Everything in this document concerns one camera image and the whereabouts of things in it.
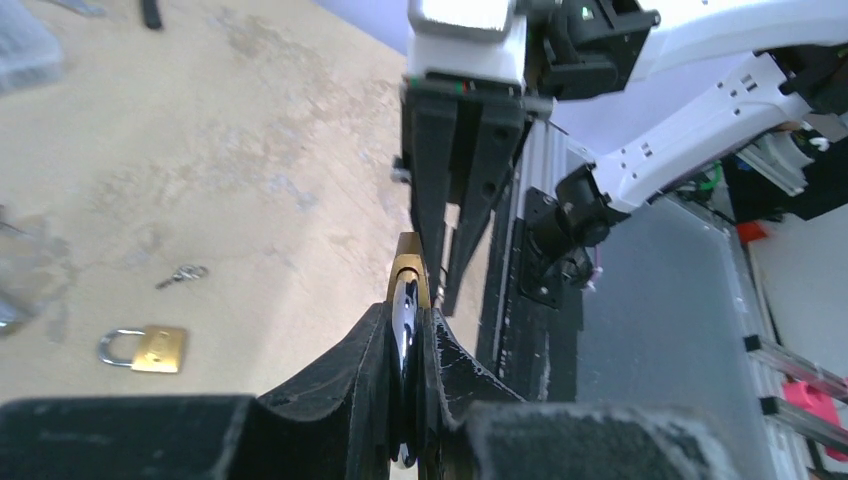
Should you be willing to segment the small padlock keys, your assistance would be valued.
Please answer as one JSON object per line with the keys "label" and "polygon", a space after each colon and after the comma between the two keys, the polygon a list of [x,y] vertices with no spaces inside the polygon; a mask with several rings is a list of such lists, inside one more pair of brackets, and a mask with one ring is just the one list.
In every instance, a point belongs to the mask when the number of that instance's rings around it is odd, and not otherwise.
{"label": "small padlock keys", "polygon": [[175,283],[201,279],[207,276],[208,273],[209,270],[201,265],[181,265],[175,270],[174,273],[171,274],[169,278],[158,282],[155,285],[155,289],[162,290]]}

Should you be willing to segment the large brass padlock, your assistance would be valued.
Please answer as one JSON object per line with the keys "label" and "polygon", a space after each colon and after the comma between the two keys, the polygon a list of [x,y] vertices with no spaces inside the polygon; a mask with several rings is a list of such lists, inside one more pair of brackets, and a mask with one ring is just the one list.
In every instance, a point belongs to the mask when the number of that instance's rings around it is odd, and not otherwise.
{"label": "large brass padlock", "polygon": [[401,233],[389,274],[386,301],[391,307],[392,460],[402,469],[409,469],[417,462],[417,331],[418,314],[431,306],[427,273],[419,235]]}

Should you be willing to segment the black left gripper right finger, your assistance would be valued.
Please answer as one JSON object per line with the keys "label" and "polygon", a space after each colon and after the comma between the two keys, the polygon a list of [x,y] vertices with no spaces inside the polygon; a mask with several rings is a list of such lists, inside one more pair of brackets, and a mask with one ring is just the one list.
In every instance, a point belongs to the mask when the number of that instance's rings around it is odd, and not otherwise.
{"label": "black left gripper right finger", "polygon": [[420,314],[423,479],[736,479],[704,418],[677,407],[530,402]]}

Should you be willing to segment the small brass padlock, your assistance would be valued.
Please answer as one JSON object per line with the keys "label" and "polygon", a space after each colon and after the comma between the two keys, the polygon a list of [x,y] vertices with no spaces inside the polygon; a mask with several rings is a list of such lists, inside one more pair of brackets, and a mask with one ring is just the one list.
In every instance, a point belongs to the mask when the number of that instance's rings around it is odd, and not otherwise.
{"label": "small brass padlock", "polygon": [[[119,337],[139,337],[131,358],[118,358],[112,343]],[[141,328],[116,328],[105,333],[96,348],[99,360],[107,365],[135,372],[178,374],[182,370],[188,331],[183,328],[148,325]]]}

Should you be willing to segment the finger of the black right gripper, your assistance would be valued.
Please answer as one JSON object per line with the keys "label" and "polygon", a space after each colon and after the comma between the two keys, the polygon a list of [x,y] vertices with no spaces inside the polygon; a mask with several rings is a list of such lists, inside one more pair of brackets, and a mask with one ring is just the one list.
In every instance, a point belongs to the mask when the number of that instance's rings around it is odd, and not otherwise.
{"label": "finger of the black right gripper", "polygon": [[410,173],[410,215],[421,241],[430,298],[435,299],[442,290],[442,303],[454,305],[458,285],[451,274],[443,275],[441,268],[459,101],[420,86],[407,86],[402,100],[402,160]]}
{"label": "finger of the black right gripper", "polygon": [[448,200],[457,205],[441,309],[455,313],[463,276],[514,167],[526,113],[518,101],[463,101],[452,142]]}

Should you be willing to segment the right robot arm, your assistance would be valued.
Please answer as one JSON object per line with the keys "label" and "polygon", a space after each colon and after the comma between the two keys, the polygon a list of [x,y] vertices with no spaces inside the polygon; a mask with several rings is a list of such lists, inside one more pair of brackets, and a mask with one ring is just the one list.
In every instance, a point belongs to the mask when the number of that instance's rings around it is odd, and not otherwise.
{"label": "right robot arm", "polygon": [[395,177],[411,190],[419,292],[451,312],[533,127],[567,121],[564,181],[530,290],[564,255],[706,162],[814,111],[847,45],[843,1],[411,1]]}

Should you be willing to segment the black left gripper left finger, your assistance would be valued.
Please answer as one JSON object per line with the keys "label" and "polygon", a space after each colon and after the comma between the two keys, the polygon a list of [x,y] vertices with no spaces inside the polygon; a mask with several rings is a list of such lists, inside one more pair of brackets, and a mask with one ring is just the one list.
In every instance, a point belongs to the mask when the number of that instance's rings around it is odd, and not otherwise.
{"label": "black left gripper left finger", "polygon": [[5,479],[385,479],[388,305],[261,396],[33,398],[1,409]]}

